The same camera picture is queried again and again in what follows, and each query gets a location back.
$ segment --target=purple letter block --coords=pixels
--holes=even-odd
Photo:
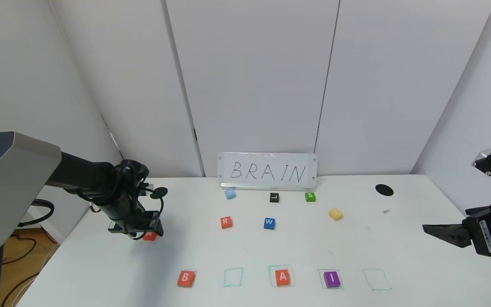
[[[323,278],[325,278],[327,288],[338,288],[341,286],[341,280],[338,279],[338,274],[335,271],[324,272]]]

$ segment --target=drawn square outline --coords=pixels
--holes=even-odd
[[[367,276],[367,271],[376,271],[376,272],[381,272],[382,273],[382,277],[384,277],[384,281],[386,282],[387,284],[387,287],[384,287],[384,288],[374,288],[372,286],[372,284],[370,283],[369,281],[369,278]],[[373,290],[373,291],[388,291],[388,290],[391,290],[392,287],[390,285],[390,282],[387,280],[386,278],[386,272],[384,272],[384,270],[382,269],[363,269],[363,275],[365,275],[365,279],[367,280],[367,283],[369,284],[369,287]]]
[[[277,270],[288,270],[289,278],[291,279],[291,283],[288,286],[278,286],[276,285],[276,276],[275,272]],[[294,287],[295,286],[295,275],[293,273],[293,268],[289,264],[281,264],[279,266],[269,266],[269,278],[270,284],[275,288],[285,288],[285,287]]]
[[[335,288],[327,288],[327,284],[325,284],[325,279],[323,278],[324,272],[337,272],[338,279],[341,281],[341,286],[335,287]],[[342,275],[341,275],[340,270],[337,270],[337,269],[318,269],[318,274],[319,274],[319,282],[321,282],[321,288],[322,289],[324,289],[324,290],[344,290],[344,282],[342,281]]]
[[[227,278],[226,278],[226,273],[229,272],[229,271],[233,271],[233,270],[240,270],[240,283],[238,284],[227,284]],[[223,287],[240,287],[242,285],[242,280],[243,280],[243,277],[244,277],[244,269],[243,268],[232,268],[232,269],[226,269],[225,270],[225,275],[224,275],[224,279],[222,281],[222,286]]]

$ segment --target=black circle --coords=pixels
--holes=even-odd
[[[376,192],[384,195],[384,196],[392,196],[393,189],[388,187],[387,185],[376,185]]]
[[[158,200],[160,197],[164,197],[166,194],[168,194],[168,189],[165,187],[157,187],[154,189],[154,192],[155,193],[152,193],[150,197],[154,200]]]

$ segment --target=white panel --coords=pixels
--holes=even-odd
[[[313,154],[337,0],[168,0],[207,176],[217,153]]]
[[[448,107],[413,169],[462,211],[491,204],[491,179],[471,166],[491,148],[491,15]]]
[[[201,176],[163,0],[52,4],[123,156],[153,177]]]
[[[316,146],[320,175],[407,174],[491,0],[343,0]]]
[[[0,0],[0,131],[6,130],[90,161],[121,159],[48,1]],[[55,205],[41,224],[60,242],[88,210],[84,200],[55,187],[43,188],[39,198]]]

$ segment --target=orange letter block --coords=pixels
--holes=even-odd
[[[156,239],[156,232],[148,232],[144,235],[144,241],[154,241]]]
[[[276,271],[276,285],[279,286],[288,286],[291,284],[291,279],[289,278],[288,270],[277,270]]]
[[[193,271],[181,271],[177,285],[179,287],[191,288],[193,286],[194,277],[196,273]]]
[[[228,227],[232,227],[232,218],[230,216],[221,218],[221,228],[227,229]]]

